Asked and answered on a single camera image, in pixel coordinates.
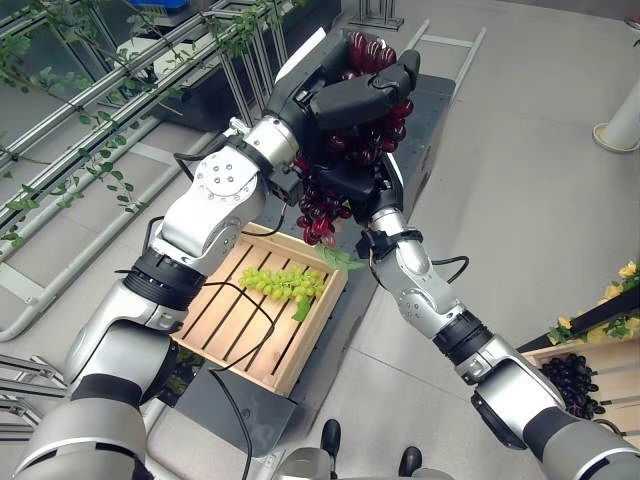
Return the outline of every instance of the black cable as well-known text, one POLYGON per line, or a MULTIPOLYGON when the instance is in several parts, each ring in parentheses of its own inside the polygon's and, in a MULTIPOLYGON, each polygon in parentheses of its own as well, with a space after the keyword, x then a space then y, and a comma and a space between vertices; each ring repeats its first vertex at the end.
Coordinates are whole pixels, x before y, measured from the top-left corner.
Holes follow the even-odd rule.
POLYGON ((242 433, 244 435, 244 440, 247 442, 247 459, 244 462, 244 472, 242 473, 242 480, 247 480, 247 477, 249 476, 249 467, 251 467, 251 457, 253 456, 253 443, 251 442, 251 436, 249 435, 249 429, 247 428, 247 424, 244 422, 244 418, 242 418, 242 413, 240 412, 240 408, 238 408, 238 404, 233 399, 233 396, 231 395, 231 392, 229 392, 229 389, 227 388, 227 386, 224 384, 224 382, 220 378, 220 375, 218 375, 218 372, 215 369, 210 368, 209 369, 209 373, 211 375, 213 375, 213 378, 216 379, 216 381, 220 385, 220 388, 222 389, 224 394, 227 396, 227 399, 229 400, 229 403, 231 404, 231 408, 233 408, 233 413, 236 414, 236 418, 238 419, 238 423, 240 423, 240 428, 242 428, 242 433))
POLYGON ((241 356, 240 358, 238 358, 234 362, 230 363, 226 367, 210 368, 209 369, 209 373, 211 375, 213 375, 213 378, 216 379, 216 381, 220 385, 220 388, 222 389, 222 391, 226 395, 227 400, 229 400, 229 403, 231 404, 231 408, 233 408, 233 412, 236 414, 236 418, 238 419, 238 423, 240 423, 240 428, 242 429, 242 434, 244 435, 244 439, 247 442, 247 459, 246 459, 245 464, 244 464, 244 472, 242 473, 242 480, 247 480, 247 477, 249 475, 249 467, 251 467, 251 457, 253 456, 253 443, 251 442, 251 436, 249 435, 249 429, 247 428, 247 424, 245 423, 244 418, 242 417, 242 413, 240 412, 240 408, 238 407, 238 404, 236 403, 235 399, 231 395, 231 392, 229 392, 229 389, 227 388, 227 386, 225 385, 224 381, 222 380, 222 378, 220 378, 220 375, 218 375, 218 374, 220 372, 224 372, 225 370, 229 370, 231 367, 233 367, 234 365, 237 365, 242 360, 247 358, 249 355, 253 354, 260 347, 262 347, 262 345, 264 345, 264 343, 273 334, 273 331, 275 330, 275 327, 276 327, 276 323, 273 321, 271 316, 267 312, 265 312, 264 309, 253 298, 251 298, 249 295, 247 295, 247 293, 243 289, 238 287, 237 285, 234 285, 233 283, 229 283, 229 282, 207 282, 203 286, 204 287, 213 287, 213 286, 216 286, 216 285, 222 285, 222 286, 228 286, 228 287, 235 288, 241 295, 243 295, 247 300, 249 300, 251 303, 253 303, 253 305, 258 310, 260 310, 260 312, 262 312, 262 314, 267 318, 267 320, 269 320, 269 323, 271 324, 271 326, 267 330, 267 333, 262 338, 262 340, 255 347, 253 347, 251 350, 249 350, 247 353, 245 353, 243 356, 241 356))
POLYGON ((144 243, 142 244, 142 253, 144 253, 147 247, 149 246, 149 239, 151 238, 151 229, 153 228, 153 224, 163 219, 164 219, 164 216, 153 217, 147 223, 147 231, 144 234, 144 243))
POLYGON ((176 161, 176 163, 178 164, 178 166, 180 167, 180 169, 182 170, 182 173, 184 173, 187 176, 187 178, 191 182, 193 182, 193 180, 194 180, 193 173, 191 173, 191 171, 189 170, 189 168, 187 168, 185 163, 180 158, 176 158, 176 157, 173 157, 173 158, 176 161))
POLYGON ((280 228, 282 227, 282 224, 284 223, 284 215, 286 211, 287 211, 287 204, 285 203, 284 206, 282 207, 282 212, 280 212, 280 220, 278 220, 278 224, 273 230, 266 233, 253 233, 253 232, 246 232, 243 230, 242 233, 244 233, 245 235, 250 235, 252 237, 269 237, 275 233, 278 233, 280 231, 280 228))
POLYGON ((460 255, 458 257, 445 258, 444 260, 432 260, 431 261, 431 263, 433 263, 434 265, 447 265, 449 263, 454 263, 454 262, 464 262, 464 263, 458 269, 458 271, 456 273, 454 273, 449 280, 447 280, 447 283, 455 282, 456 279, 460 275, 462 275, 462 272, 464 272, 467 269, 467 267, 469 266, 469 257, 467 257, 466 255, 460 255))
POLYGON ((262 337, 262 340, 260 340, 260 342, 258 342, 258 344, 253 347, 251 350, 249 350, 247 353, 245 353, 244 355, 242 355, 240 358, 234 360, 233 362, 231 362, 229 365, 227 365, 226 367, 221 367, 221 368, 214 368, 212 370, 215 370, 216 372, 224 372, 225 370, 229 370, 231 367, 236 366, 238 363, 240 363, 241 361, 243 361, 245 358, 247 358, 249 355, 252 355, 254 352, 256 352, 259 348, 262 347, 262 345, 264 345, 264 343, 269 340, 269 337, 271 337, 271 335, 273 334, 273 331, 276 328, 276 322, 273 321, 273 319, 271 318, 271 316, 264 311, 264 309, 253 299, 251 298, 249 295, 247 295, 247 293, 242 290, 240 287, 238 287, 237 285, 234 285, 233 283, 229 283, 229 282, 207 282, 203 285, 203 287, 213 287, 216 285, 223 285, 223 286, 228 286, 228 287, 232 287, 235 288, 238 292, 240 292, 241 295, 243 295, 247 300, 249 300, 251 303, 253 303, 253 305, 260 310, 260 312, 267 318, 267 320, 269 320, 269 323, 271 324, 271 326, 269 327, 269 329, 267 330, 267 333, 265 333, 264 337, 262 337))

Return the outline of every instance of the metal rack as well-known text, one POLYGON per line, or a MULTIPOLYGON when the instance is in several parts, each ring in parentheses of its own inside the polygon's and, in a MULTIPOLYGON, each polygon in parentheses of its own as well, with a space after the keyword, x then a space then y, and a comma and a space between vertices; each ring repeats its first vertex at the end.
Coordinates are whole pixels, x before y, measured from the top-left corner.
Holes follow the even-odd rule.
POLYGON ((35 355, 30 360, 0 355, 0 368, 19 372, 14 380, 0 379, 0 412, 10 413, 23 421, 23 424, 0 423, 0 442, 28 441, 42 415, 24 397, 64 398, 67 388, 62 374, 35 355), (53 385, 32 383, 36 378, 44 378, 53 385))

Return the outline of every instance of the white pillar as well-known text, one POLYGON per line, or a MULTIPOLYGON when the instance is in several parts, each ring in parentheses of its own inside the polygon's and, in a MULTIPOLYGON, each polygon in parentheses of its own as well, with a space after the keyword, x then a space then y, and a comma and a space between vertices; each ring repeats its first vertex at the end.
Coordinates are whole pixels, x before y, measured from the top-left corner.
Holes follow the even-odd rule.
POLYGON ((640 142, 640 79, 609 123, 593 127, 598 145, 617 153, 633 152, 640 142))

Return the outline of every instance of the crate of black grapes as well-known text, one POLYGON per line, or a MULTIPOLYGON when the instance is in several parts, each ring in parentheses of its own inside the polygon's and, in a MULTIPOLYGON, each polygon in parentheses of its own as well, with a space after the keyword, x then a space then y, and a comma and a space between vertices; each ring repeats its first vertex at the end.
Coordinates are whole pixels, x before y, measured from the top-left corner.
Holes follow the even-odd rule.
POLYGON ((523 354, 556 386, 571 414, 640 447, 640 339, 565 344, 523 354))

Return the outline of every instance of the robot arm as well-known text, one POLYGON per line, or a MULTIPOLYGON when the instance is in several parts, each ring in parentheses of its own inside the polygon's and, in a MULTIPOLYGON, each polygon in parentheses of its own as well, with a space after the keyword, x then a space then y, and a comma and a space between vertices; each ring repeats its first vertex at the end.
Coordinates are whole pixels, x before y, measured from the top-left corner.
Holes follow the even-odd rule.
POLYGON ((637 478, 640 452, 602 426, 566 413, 555 388, 456 298, 398 210, 374 213, 368 230, 364 238, 380 284, 405 320, 476 386, 471 403, 498 440, 528 447, 550 479, 637 478))

